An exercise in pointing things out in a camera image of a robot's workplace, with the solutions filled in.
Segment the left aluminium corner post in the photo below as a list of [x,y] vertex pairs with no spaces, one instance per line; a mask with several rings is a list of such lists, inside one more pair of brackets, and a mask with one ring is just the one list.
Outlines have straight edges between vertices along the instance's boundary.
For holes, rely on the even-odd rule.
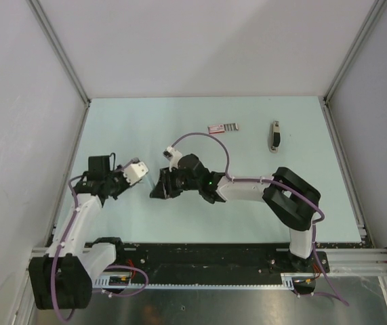
[[38,0],[27,0],[28,6],[32,11],[36,21],[38,22],[40,29],[45,35],[49,45],[51,46],[55,56],[57,57],[61,67],[66,73],[68,79],[73,85],[74,90],[81,99],[81,101],[87,106],[90,102],[89,96],[86,94],[85,88],[82,82],[79,80],[76,70],[74,69],[65,49],[60,41],[60,38],[55,31],[48,15]]

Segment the beige black stapler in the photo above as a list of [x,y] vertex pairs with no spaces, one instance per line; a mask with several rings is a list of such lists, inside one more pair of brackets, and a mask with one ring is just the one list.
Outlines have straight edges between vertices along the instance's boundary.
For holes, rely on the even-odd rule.
[[273,121],[270,126],[268,148],[272,153],[277,153],[279,151],[280,144],[281,144],[280,122]]

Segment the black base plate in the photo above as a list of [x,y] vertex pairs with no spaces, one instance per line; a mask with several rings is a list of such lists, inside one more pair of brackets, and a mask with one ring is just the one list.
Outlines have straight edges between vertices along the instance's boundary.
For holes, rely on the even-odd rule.
[[284,244],[187,244],[187,243],[122,243],[115,245],[115,263],[141,265],[202,265],[260,267],[273,273],[330,272],[326,252],[311,253],[303,260],[290,255]]

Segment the red staple box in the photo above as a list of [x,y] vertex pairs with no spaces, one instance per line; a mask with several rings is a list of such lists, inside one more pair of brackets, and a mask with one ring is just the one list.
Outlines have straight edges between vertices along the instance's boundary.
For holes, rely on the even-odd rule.
[[239,125],[237,123],[226,123],[226,124],[216,124],[209,125],[207,127],[208,133],[211,134],[220,134],[231,131],[238,131]]

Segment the aluminium corner post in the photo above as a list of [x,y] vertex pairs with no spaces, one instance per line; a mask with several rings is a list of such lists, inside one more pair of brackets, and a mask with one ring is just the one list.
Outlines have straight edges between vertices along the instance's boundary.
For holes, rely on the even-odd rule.
[[350,67],[356,60],[356,57],[358,56],[360,50],[362,50],[362,47],[368,40],[370,34],[373,32],[386,7],[387,0],[375,0],[373,2],[365,19],[363,20],[363,23],[361,24],[361,27],[356,37],[351,43],[351,46],[347,51],[344,60],[340,64],[338,71],[336,72],[331,84],[328,86],[327,91],[323,96],[323,100],[326,104],[328,104],[332,100],[340,84],[345,79],[346,75],[348,74],[348,71],[350,70]]
[[61,67],[66,73],[68,79],[73,85],[74,90],[81,99],[81,101],[87,106],[90,102],[89,96],[86,94],[85,88],[82,82],[79,80],[76,70],[74,69],[65,49],[60,41],[60,38],[55,31],[48,15],[38,0],[27,0],[28,6],[32,11],[36,21],[38,22],[40,29],[45,35],[49,45],[51,46],[55,56],[57,57]]

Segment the right aluminium corner post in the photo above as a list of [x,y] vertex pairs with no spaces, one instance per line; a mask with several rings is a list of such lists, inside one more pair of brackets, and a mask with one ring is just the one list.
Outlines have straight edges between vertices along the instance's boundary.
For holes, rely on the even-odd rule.
[[328,86],[327,91],[323,96],[323,100],[326,104],[328,104],[332,100],[340,84],[345,79],[346,75],[348,74],[348,71],[350,70],[350,67],[356,60],[356,57],[358,56],[360,50],[362,50],[362,47],[368,40],[370,34],[373,32],[386,7],[387,0],[375,0],[373,2],[365,19],[363,20],[363,23],[361,24],[361,27],[356,37],[351,43],[351,46],[347,51],[344,60],[340,64],[338,71],[336,72],[331,84]]

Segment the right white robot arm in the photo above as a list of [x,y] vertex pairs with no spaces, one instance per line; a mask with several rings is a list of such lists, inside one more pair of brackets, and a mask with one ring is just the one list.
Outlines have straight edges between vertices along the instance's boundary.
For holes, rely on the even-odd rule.
[[319,211],[321,194],[287,167],[279,167],[269,178],[230,178],[210,171],[194,154],[182,156],[174,167],[159,171],[150,197],[167,200],[186,191],[196,191],[208,203],[233,200],[263,202],[289,228],[287,263],[297,272],[313,264],[314,214]]

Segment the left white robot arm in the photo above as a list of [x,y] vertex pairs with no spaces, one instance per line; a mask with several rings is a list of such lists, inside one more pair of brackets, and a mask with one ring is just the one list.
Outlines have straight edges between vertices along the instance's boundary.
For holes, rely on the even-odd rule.
[[117,271],[125,265],[126,254],[118,249],[118,238],[96,240],[90,255],[83,256],[85,237],[105,201],[118,199],[133,186],[131,166],[139,159],[133,158],[126,165],[115,165],[115,159],[115,153],[90,156],[87,170],[68,182],[73,197],[69,216],[44,255],[33,257],[28,265],[38,309],[86,308],[91,300],[92,282],[106,267]]

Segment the aluminium front rail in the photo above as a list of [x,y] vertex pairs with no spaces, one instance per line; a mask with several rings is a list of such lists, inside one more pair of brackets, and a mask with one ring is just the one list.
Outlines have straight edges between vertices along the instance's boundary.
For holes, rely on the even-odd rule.
[[[88,257],[93,244],[86,244],[83,256]],[[41,257],[46,249],[37,249],[33,257]],[[112,292],[132,289],[218,289],[255,290],[287,289],[301,295],[317,292],[319,280],[340,276],[387,276],[387,252],[384,249],[339,248],[324,249],[330,272],[273,273],[260,267],[230,267],[202,265],[151,265],[136,267],[131,261],[115,261],[92,282],[92,290]]]

